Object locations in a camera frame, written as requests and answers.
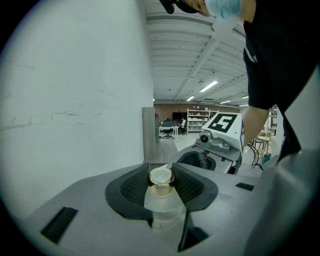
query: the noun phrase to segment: ceiling beam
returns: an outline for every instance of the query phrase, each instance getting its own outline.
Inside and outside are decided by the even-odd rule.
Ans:
[[[212,33],[209,25],[184,19],[152,19],[146,21],[146,26],[150,34],[158,31],[167,33],[188,32],[196,33],[199,36],[207,36]]]
[[[213,53],[213,51],[217,48],[217,46],[220,44],[221,40],[224,39],[226,35],[231,33],[235,25],[237,24],[237,20],[234,18],[231,19],[223,19],[222,17],[217,17],[213,24],[213,33],[206,44],[204,50],[202,51],[200,57],[197,59],[195,65],[193,66],[190,74],[188,75],[188,78],[183,82],[182,86],[180,87],[176,98],[179,98],[183,91],[187,88],[188,84],[191,82],[192,77],[194,77],[198,71],[201,69],[201,67],[204,65],[204,63],[207,61],[209,56]]]
[[[231,82],[224,84],[223,86],[211,91],[210,93],[207,93],[206,95],[204,95],[204,96],[202,96],[200,98],[201,99],[210,98],[213,95],[215,95],[215,94],[217,94],[217,93],[219,93],[219,92],[221,92],[221,91],[223,91],[223,90],[225,90],[225,89],[227,89],[227,88],[229,88],[231,86],[236,86],[237,84],[239,84],[239,83],[241,83],[241,82],[243,82],[243,81],[245,81],[247,79],[248,79],[247,74],[244,74],[244,75],[238,77],[237,79],[234,79]]]
[[[234,100],[239,99],[238,102],[240,102],[240,101],[244,101],[244,100],[248,99],[248,98],[242,98],[244,96],[248,96],[248,93],[246,91],[239,93],[237,96],[229,96],[229,97],[219,98],[219,99],[215,99],[215,101],[225,102],[225,101],[234,101]]]
[[[206,102],[203,102],[203,103],[198,103],[198,102],[190,102],[190,101],[177,101],[177,102],[168,102],[168,101],[161,101],[161,100],[158,100],[158,99],[155,99],[155,101],[153,102],[153,105],[157,105],[157,104],[188,104],[188,105],[195,105],[195,106],[215,106],[215,107],[221,107],[221,108],[233,108],[233,109],[240,109],[240,107],[238,106],[230,106],[230,105],[222,105],[222,104],[215,104],[215,103],[206,103]]]
[[[248,104],[248,102],[249,102],[248,98],[242,98],[241,100],[236,100],[231,104],[233,104],[233,105],[245,105],[245,104]]]

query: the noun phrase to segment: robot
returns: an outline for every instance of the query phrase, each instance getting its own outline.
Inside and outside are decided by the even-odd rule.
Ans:
[[[169,185],[184,204],[180,228],[152,229],[156,213],[145,198],[155,184],[144,163],[72,184],[37,209],[24,230],[52,255],[270,253],[317,193],[320,151],[289,155],[264,167],[260,178],[240,176],[245,136],[241,114],[219,112],[168,163]]]

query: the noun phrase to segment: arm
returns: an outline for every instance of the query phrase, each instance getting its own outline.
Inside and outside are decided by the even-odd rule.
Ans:
[[[245,130],[245,145],[247,145],[258,135],[258,133],[261,131],[262,127],[266,123],[268,115],[269,110],[267,109],[249,106],[248,110],[245,112],[243,116],[243,125]]]
[[[256,62],[250,60],[246,51],[243,51],[248,75],[248,110],[243,116],[245,130],[245,145],[252,141],[266,123],[269,109],[275,104],[272,87],[262,76]]]

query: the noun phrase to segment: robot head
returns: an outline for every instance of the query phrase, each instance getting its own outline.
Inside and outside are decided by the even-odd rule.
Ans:
[[[199,146],[202,145],[203,148],[209,151],[225,153],[230,150],[230,147],[233,147],[242,154],[246,133],[240,113],[218,112],[202,129]]]

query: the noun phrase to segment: shelf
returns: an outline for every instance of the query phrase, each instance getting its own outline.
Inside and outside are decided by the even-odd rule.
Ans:
[[[210,110],[189,110],[189,112],[210,112]]]
[[[193,118],[208,118],[209,115],[188,115],[188,117],[193,117]]]

